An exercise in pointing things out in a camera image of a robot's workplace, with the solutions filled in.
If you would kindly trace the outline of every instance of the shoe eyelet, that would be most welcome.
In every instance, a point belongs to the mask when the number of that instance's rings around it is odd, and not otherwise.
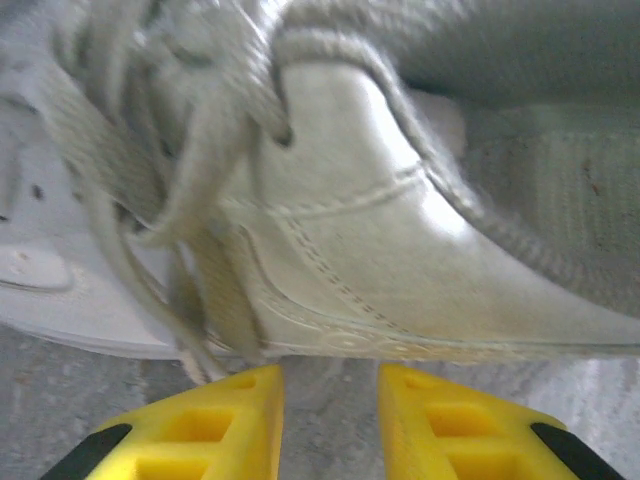
[[[273,141],[280,145],[282,148],[291,148],[295,141],[295,135],[293,134],[293,129],[289,127],[287,134],[282,138],[274,138]]]

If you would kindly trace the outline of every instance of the yellow plastic block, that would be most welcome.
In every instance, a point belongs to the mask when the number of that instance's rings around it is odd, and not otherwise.
[[[278,366],[250,370],[120,417],[131,432],[89,480],[276,480],[284,411]]]
[[[556,419],[402,365],[380,367],[387,480],[576,480],[530,429]]]

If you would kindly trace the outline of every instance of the shoe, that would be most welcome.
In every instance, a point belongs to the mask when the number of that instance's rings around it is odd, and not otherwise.
[[[34,105],[121,284],[202,364],[638,353],[635,2],[61,18]]]

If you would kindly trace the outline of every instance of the black rubber strip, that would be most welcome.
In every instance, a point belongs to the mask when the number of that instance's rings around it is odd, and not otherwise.
[[[625,480],[573,433],[546,423],[534,423],[531,430],[580,480]]]
[[[40,480],[85,480],[132,430],[126,423],[92,433]]]

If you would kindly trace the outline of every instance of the concrete floor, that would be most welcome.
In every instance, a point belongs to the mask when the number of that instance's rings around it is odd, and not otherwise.
[[[290,357],[281,364],[287,407],[280,478],[384,478],[377,362]],[[626,478],[640,478],[636,359],[411,366],[550,413]],[[2,480],[36,479],[108,417],[192,387],[176,362],[87,353],[3,326],[0,382]]]

